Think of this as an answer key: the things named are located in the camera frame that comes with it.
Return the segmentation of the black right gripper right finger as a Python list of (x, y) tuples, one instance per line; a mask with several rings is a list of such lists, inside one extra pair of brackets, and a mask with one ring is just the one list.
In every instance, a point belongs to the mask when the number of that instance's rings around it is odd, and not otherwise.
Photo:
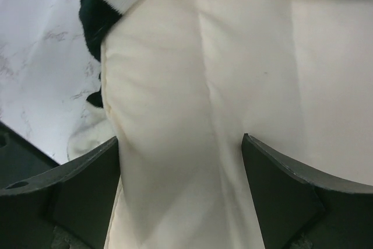
[(265, 248), (372, 248), (372, 186), (317, 170), (248, 134), (241, 149)]

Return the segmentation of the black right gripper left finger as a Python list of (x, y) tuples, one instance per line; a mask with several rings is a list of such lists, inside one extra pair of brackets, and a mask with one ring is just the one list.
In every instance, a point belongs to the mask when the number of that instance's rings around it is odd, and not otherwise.
[(1, 189), (1, 248), (104, 248), (118, 141)]

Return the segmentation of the cream quilted pillow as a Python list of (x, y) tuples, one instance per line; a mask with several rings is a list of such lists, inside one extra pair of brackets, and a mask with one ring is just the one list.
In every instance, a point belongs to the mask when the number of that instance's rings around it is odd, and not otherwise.
[(106, 248), (263, 248), (244, 134), (372, 183), (372, 0), (141, 0), (101, 45)]

